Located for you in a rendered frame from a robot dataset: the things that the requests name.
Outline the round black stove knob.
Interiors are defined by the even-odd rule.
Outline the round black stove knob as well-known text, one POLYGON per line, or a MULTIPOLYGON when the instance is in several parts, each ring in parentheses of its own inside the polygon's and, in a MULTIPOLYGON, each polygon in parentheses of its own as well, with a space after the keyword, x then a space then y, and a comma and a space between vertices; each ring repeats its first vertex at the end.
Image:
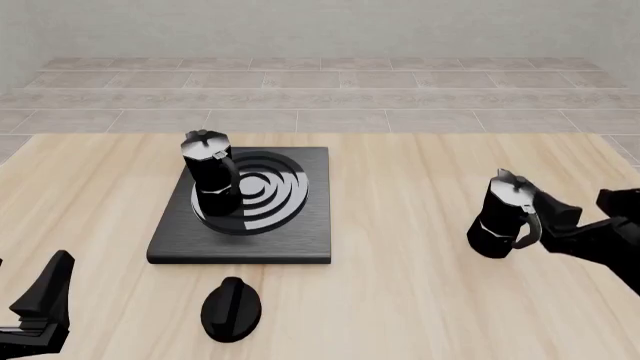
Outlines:
POLYGON ((261 300, 241 278, 224 278, 205 299, 201 323, 206 334, 220 343, 233 343, 253 332, 261 318, 261 300))

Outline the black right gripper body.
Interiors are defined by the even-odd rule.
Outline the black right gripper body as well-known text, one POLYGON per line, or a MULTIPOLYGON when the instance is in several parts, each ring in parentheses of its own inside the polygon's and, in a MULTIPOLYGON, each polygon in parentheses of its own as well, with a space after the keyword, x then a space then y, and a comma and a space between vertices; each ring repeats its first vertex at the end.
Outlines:
POLYGON ((581 227, 543 225, 541 243, 566 254, 609 267, 640 267, 640 224, 616 217, 581 227))

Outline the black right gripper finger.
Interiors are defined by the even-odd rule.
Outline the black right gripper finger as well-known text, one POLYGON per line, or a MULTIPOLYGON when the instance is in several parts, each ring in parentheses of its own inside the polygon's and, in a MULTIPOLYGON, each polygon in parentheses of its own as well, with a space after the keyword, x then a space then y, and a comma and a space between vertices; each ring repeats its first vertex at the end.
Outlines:
POLYGON ((640 188, 616 191, 601 189, 596 205, 610 218, 640 219, 640 188))
POLYGON ((562 203, 547 192, 538 191, 533 206, 541 222, 541 240, 566 236, 577 229, 583 209, 562 203))

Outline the flat black stove plate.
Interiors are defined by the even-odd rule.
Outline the flat black stove plate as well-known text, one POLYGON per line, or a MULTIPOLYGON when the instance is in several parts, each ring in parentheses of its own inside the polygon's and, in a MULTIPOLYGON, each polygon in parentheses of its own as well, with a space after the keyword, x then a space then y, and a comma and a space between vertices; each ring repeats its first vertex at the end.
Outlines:
POLYGON ((243 203, 225 217, 198 208, 184 170, 149 243, 152 264, 328 264, 329 151, 236 147, 243 203))

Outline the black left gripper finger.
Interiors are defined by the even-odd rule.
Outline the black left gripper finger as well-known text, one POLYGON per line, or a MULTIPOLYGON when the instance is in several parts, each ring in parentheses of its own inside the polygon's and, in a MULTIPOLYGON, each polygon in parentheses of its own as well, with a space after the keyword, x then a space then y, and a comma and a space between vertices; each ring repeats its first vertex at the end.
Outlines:
POLYGON ((75 259, 67 251, 57 251, 41 274, 9 310, 20 321, 70 323, 69 287, 75 259))

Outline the black moka pot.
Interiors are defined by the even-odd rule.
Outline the black moka pot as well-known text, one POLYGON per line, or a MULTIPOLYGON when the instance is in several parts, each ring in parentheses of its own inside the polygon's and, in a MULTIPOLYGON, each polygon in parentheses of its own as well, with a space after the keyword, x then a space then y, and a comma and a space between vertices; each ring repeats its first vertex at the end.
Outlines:
POLYGON ((541 239, 542 225, 534 209, 535 186, 508 170, 490 179, 480 213, 467 231, 471 248, 491 259, 503 259, 514 249, 541 239))
POLYGON ((189 131, 181 152, 195 182, 198 206, 204 215, 226 216, 241 203, 240 173, 231 154, 226 134, 217 131, 189 131))

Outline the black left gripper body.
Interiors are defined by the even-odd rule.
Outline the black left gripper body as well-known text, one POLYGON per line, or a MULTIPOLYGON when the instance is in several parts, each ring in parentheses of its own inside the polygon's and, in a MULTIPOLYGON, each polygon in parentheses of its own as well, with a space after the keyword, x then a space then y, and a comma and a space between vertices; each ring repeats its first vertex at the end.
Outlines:
POLYGON ((20 326, 0 326, 0 355, 60 353, 69 335, 69 320, 21 318, 20 326))

